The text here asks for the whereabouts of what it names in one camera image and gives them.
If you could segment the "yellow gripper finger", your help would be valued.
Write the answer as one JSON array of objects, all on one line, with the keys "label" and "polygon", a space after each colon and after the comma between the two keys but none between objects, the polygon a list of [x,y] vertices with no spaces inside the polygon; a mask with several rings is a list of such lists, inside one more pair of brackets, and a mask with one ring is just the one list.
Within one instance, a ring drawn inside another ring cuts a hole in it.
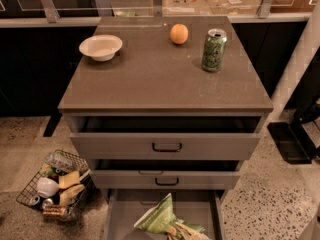
[{"label": "yellow gripper finger", "polygon": [[207,235],[202,232],[199,232],[185,224],[180,222],[175,222],[174,226],[177,229],[178,236],[182,240],[211,240]]}]

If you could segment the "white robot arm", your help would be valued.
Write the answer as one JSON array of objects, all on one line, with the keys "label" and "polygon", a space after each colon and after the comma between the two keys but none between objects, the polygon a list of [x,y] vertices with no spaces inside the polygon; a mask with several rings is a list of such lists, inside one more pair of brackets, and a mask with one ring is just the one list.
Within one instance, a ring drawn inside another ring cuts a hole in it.
[{"label": "white robot arm", "polygon": [[[277,83],[268,120],[288,119],[284,110],[312,56],[319,47],[319,10],[272,14],[272,21],[305,21],[284,73]],[[319,205],[320,167],[317,163],[285,162],[269,132],[262,131],[256,151],[240,170],[236,187],[222,203],[227,240],[302,240],[312,235]]]}]

